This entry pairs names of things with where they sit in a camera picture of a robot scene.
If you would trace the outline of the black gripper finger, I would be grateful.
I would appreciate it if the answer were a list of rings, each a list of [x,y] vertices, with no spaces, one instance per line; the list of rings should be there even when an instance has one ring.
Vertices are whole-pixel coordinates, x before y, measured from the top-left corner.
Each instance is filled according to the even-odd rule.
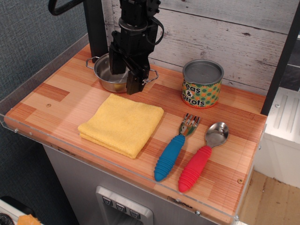
[[[126,72],[126,64],[123,55],[113,48],[109,50],[110,71],[112,75],[124,74]]]
[[[128,72],[127,94],[132,95],[142,92],[144,86],[149,82],[149,70],[134,69]]]

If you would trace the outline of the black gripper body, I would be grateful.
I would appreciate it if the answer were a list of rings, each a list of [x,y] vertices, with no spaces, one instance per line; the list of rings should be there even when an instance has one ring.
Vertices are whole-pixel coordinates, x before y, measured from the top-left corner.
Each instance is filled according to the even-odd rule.
[[[115,49],[123,56],[149,61],[148,56],[154,51],[157,44],[157,26],[149,25],[145,29],[121,28],[112,32],[113,40],[110,48]]]

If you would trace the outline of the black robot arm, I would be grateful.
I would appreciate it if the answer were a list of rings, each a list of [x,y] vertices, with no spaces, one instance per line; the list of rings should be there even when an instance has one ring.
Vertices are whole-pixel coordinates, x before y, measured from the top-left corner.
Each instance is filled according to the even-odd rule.
[[[164,36],[164,26],[154,17],[159,0],[121,0],[120,32],[112,32],[109,48],[112,75],[127,74],[127,94],[143,91],[149,82],[149,55]]]

